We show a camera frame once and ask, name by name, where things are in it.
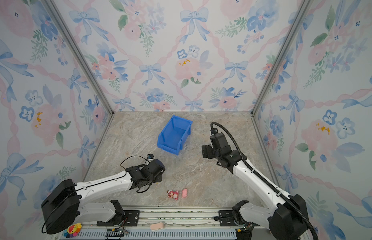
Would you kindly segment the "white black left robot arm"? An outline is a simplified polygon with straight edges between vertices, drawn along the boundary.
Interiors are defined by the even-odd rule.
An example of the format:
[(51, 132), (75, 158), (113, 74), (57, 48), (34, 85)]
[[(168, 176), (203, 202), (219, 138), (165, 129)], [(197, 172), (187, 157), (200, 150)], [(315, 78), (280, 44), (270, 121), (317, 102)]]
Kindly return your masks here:
[(129, 167), (124, 171), (102, 179), (74, 183), (62, 181), (42, 202), (43, 234), (57, 234), (74, 224), (96, 222), (98, 226), (110, 227), (124, 224), (129, 216), (118, 200), (96, 203), (95, 200), (113, 193), (150, 188), (162, 180), (165, 166), (160, 160), (147, 165)]

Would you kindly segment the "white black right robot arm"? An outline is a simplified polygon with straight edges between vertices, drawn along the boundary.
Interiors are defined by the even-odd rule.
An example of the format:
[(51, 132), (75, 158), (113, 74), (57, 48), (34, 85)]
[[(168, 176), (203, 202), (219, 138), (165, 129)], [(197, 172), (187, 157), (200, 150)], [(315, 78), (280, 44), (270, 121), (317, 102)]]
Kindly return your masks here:
[(233, 206), (230, 217), (221, 218), (223, 221), (239, 227), (264, 227), (277, 240), (297, 240), (306, 231), (318, 239), (302, 197), (291, 196), (272, 183), (238, 149), (232, 150), (223, 133), (211, 134), (210, 141), (202, 146), (203, 157), (216, 159), (218, 166), (244, 181), (266, 204), (259, 207), (242, 200)]

